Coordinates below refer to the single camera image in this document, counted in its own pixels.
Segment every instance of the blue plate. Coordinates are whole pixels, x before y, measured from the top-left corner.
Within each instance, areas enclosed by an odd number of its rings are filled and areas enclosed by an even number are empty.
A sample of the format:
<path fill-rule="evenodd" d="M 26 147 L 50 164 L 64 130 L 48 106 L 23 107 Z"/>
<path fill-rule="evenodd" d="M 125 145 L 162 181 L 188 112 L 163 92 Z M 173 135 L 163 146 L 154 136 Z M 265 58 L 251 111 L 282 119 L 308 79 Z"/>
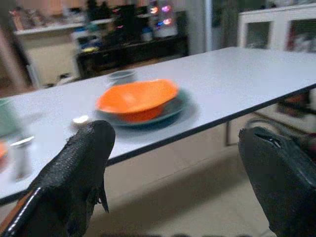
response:
<path fill-rule="evenodd" d="M 189 98 L 190 97 L 188 93 L 181 89 L 177 97 L 175 97 L 174 99 L 170 100 L 169 102 L 165 104 L 162 113 L 158 117 L 149 121 L 144 121 L 144 122 L 126 122 L 116 115 L 106 113 L 103 111 L 98 111 L 98 112 L 101 115 L 102 119 L 109 122 L 112 126 L 125 126 L 125 127 L 144 126 L 144 125 L 160 122 L 174 115 L 177 115 L 178 113 L 180 113 L 181 111 L 185 109 L 186 105 L 188 104 Z"/>

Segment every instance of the cup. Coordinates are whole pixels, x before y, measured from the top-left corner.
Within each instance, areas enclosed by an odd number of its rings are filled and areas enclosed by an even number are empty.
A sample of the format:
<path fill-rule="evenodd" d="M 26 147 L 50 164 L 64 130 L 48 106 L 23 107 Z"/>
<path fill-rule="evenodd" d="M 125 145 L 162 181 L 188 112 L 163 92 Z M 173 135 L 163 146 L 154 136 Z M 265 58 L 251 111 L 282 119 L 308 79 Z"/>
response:
<path fill-rule="evenodd" d="M 31 160 L 29 155 L 29 145 L 32 137 L 19 137 L 16 142 L 9 146 L 9 157 L 14 159 L 13 179 L 16 182 L 26 179 L 32 174 Z"/>
<path fill-rule="evenodd" d="M 122 85 L 136 81 L 136 72 L 133 70 L 118 71 L 109 75 L 113 85 Z"/>
<path fill-rule="evenodd" d="M 12 134 L 19 130 L 18 122 L 10 109 L 10 101 L 0 99 L 0 137 Z"/>

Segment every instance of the white table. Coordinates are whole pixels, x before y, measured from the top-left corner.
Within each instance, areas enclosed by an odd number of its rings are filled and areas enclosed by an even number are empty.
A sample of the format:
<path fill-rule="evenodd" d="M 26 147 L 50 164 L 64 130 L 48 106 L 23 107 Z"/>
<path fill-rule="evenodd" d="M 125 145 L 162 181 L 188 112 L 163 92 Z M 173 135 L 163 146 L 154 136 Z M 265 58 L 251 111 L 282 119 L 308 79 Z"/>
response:
<path fill-rule="evenodd" d="M 191 95 L 191 104 L 168 126 L 135 130 L 115 127 L 109 164 L 134 157 L 316 87 L 316 55 L 226 48 L 136 69 L 139 80 L 171 79 Z M 32 175 L 12 181 L 12 164 L 0 174 L 0 201 L 13 200 L 74 134 L 73 118 L 96 119 L 95 101 L 108 88 L 106 76 L 13 96 L 28 132 Z"/>

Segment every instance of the bowl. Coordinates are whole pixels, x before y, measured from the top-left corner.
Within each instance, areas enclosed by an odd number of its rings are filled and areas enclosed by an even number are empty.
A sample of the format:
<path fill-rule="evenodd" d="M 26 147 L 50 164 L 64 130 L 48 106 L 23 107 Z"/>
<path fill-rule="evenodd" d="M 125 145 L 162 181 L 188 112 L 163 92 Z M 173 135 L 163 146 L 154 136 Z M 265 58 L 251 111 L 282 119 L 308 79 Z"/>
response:
<path fill-rule="evenodd" d="M 104 119 L 109 122 L 112 126 L 121 126 L 121 127 L 134 127 L 134 128 L 146 128 L 152 125 L 161 125 L 164 123 L 164 120 L 168 120 L 173 116 L 178 115 L 186 109 L 190 100 L 189 93 L 183 89 L 179 90 L 178 95 L 172 100 L 164 104 L 163 110 L 159 116 L 149 121 L 140 121 L 140 122 L 129 122 L 123 121 L 120 117 L 115 114 L 110 114 L 102 111 L 98 111 L 98 119 Z"/>
<path fill-rule="evenodd" d="M 164 103 L 176 97 L 178 91 L 178 87 L 167 79 L 116 85 L 97 100 L 96 108 L 116 114 L 124 121 L 148 121 L 159 116 Z"/>
<path fill-rule="evenodd" d="M 119 71 L 110 74 L 109 79 L 114 83 L 114 85 L 122 85 L 136 81 L 135 74 L 136 72 L 133 70 Z"/>

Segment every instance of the colorful lights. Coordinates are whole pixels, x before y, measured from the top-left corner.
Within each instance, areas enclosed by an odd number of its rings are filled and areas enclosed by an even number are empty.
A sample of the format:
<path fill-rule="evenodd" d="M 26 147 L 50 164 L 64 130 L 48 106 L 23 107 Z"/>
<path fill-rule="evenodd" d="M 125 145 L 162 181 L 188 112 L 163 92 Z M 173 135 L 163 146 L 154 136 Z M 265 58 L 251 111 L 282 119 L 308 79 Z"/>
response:
<path fill-rule="evenodd" d="M 152 8 L 150 8 L 150 13 L 151 14 L 156 14 L 156 13 L 158 13 L 158 7 L 152 7 Z"/>
<path fill-rule="evenodd" d="M 164 23 L 165 25 L 170 25 L 171 22 L 172 22 L 172 19 L 171 19 L 171 18 L 168 18 L 168 19 L 163 20 L 163 23 Z"/>
<path fill-rule="evenodd" d="M 169 12 L 170 10 L 171 10 L 171 6 L 170 5 L 162 7 L 162 11 L 163 12 Z"/>

